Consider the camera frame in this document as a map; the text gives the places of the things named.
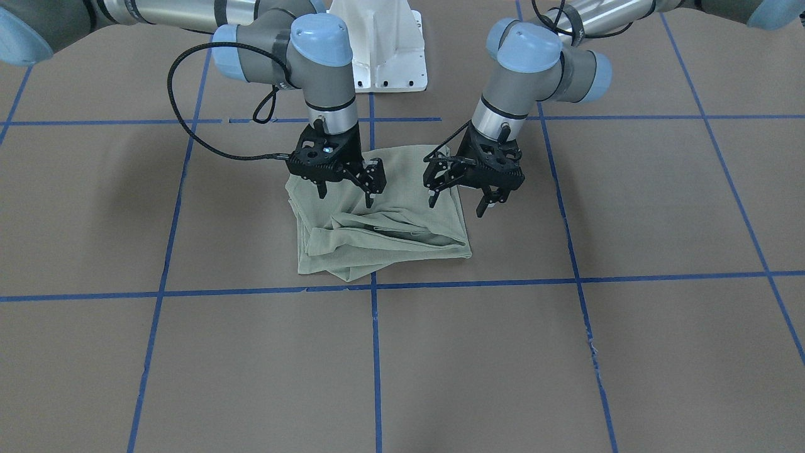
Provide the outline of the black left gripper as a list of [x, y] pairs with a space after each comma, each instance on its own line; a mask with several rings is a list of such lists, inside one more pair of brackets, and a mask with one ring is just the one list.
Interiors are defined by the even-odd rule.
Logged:
[[519, 189], [525, 181], [520, 166], [521, 150], [516, 140], [498, 142], [481, 135], [469, 125], [455, 157], [432, 151], [423, 161], [423, 186], [428, 189], [428, 206], [435, 207], [440, 193], [455, 186], [481, 189], [475, 215], [482, 218], [495, 204], [505, 203], [509, 191]]

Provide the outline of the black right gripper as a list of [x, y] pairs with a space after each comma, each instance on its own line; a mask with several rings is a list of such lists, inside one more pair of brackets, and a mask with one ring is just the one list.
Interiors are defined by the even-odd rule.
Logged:
[[287, 168], [291, 174], [315, 182], [319, 199], [325, 199], [328, 193], [327, 182], [352, 179], [365, 194], [365, 207], [371, 208], [374, 199], [386, 188], [382, 159], [363, 158], [357, 124], [339, 134], [305, 126], [296, 149], [287, 160]]

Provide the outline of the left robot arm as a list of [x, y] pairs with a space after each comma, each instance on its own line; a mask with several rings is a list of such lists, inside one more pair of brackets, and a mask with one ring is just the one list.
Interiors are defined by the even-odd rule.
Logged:
[[425, 157], [429, 206], [455, 186], [483, 192], [478, 217], [492, 204], [505, 203], [525, 180], [517, 137], [535, 104], [589, 103], [609, 89], [609, 59], [582, 44], [679, 8], [763, 30], [803, 15], [802, 1], [563, 1], [546, 13], [536, 11], [531, 20], [497, 21], [486, 38], [494, 69], [471, 119], [457, 130], [460, 146], [450, 153], [440, 144]]

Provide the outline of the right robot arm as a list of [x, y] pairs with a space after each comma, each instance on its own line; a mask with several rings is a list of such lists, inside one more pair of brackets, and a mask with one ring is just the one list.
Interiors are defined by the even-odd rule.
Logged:
[[167, 92], [175, 115], [173, 78], [190, 55], [210, 49], [216, 68], [239, 81], [300, 89], [308, 125], [291, 153], [268, 153], [311, 181], [324, 198], [331, 182], [349, 180], [371, 207], [386, 186], [380, 158], [360, 149], [353, 52], [343, 20], [321, 1], [3, 1], [2, 61], [32, 66], [113, 24], [159, 24], [211, 35], [180, 54]]

